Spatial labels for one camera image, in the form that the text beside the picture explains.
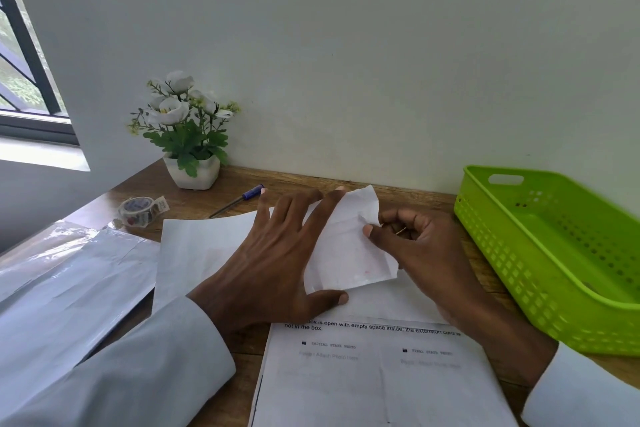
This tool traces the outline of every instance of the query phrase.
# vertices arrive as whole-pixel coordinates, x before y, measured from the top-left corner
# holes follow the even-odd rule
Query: wooden tabletop
[[[163,162],[159,160],[114,189],[94,199],[75,213],[70,214],[66,220],[96,229],[108,225],[144,238],[160,241],[162,224],[165,218],[184,220],[206,218],[210,213],[258,183],[264,184],[269,189],[269,195],[273,200],[271,204],[275,204],[277,198],[283,194],[304,188],[315,187],[323,191],[329,191],[339,185],[344,185],[348,189],[356,189],[366,185],[365,183],[300,176],[282,172],[226,167],[220,171],[220,176],[211,189],[206,191],[184,190],[173,183]],[[380,199],[381,206],[411,204],[417,207],[440,209],[453,213],[455,196],[452,194],[387,186],[374,186],[374,188]],[[123,229],[117,221],[114,221],[116,209],[125,199],[135,196],[156,198],[162,195],[167,199],[171,209],[146,229]],[[243,202],[222,216],[246,213],[255,210],[256,206],[256,199]],[[506,308],[522,314],[462,226],[460,226],[460,238],[476,275],[485,290],[491,293]],[[116,341],[149,316],[152,294],[150,293],[132,310],[116,330],[102,342],[101,348]],[[236,361],[237,373],[222,390],[207,402],[194,418],[191,423],[192,426],[245,427],[247,425],[253,391],[260,372],[260,364],[268,332],[268,325],[257,325],[225,338],[229,350],[231,350]],[[591,356],[591,358],[595,359],[597,363],[613,375],[640,388],[640,358],[599,357],[596,355]],[[519,418],[529,393],[528,388],[525,386],[523,379],[514,370],[501,364],[495,358],[490,357],[489,359],[509,405]]]

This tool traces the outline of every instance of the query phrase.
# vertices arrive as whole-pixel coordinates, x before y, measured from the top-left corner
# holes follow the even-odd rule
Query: basket handle hole
[[[524,181],[524,176],[514,176],[512,174],[491,174],[489,183],[503,186],[519,186]]]

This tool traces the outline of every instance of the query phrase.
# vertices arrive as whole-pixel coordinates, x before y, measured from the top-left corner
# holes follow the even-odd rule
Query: window
[[[0,0],[0,134],[78,144],[21,0]]]

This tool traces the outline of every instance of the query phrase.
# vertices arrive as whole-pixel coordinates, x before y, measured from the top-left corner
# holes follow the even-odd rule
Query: sleeve
[[[181,427],[236,372],[211,320],[176,299],[39,393],[2,427]]]
[[[560,343],[522,412],[530,427],[637,426],[640,391]]]

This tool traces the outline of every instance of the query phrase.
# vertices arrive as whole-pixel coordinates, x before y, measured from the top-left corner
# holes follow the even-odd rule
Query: hand
[[[320,233],[344,196],[317,189],[281,197],[269,217],[262,190],[253,227],[227,263],[187,296],[221,334],[254,323],[306,323],[349,296],[344,291],[307,295],[303,275]],[[309,204],[321,200],[308,220]]]
[[[493,358],[535,385],[556,354],[558,343],[505,309],[484,291],[465,255],[450,215],[410,208],[386,210],[366,225],[365,236],[390,253],[444,318],[479,342]],[[394,233],[406,227],[404,237]]]
[[[449,214],[395,208],[380,212],[380,223],[390,226],[367,225],[364,234],[398,261],[446,319],[465,316],[469,309],[490,300],[469,264],[458,227]],[[402,236],[411,239],[395,235],[405,227]]]

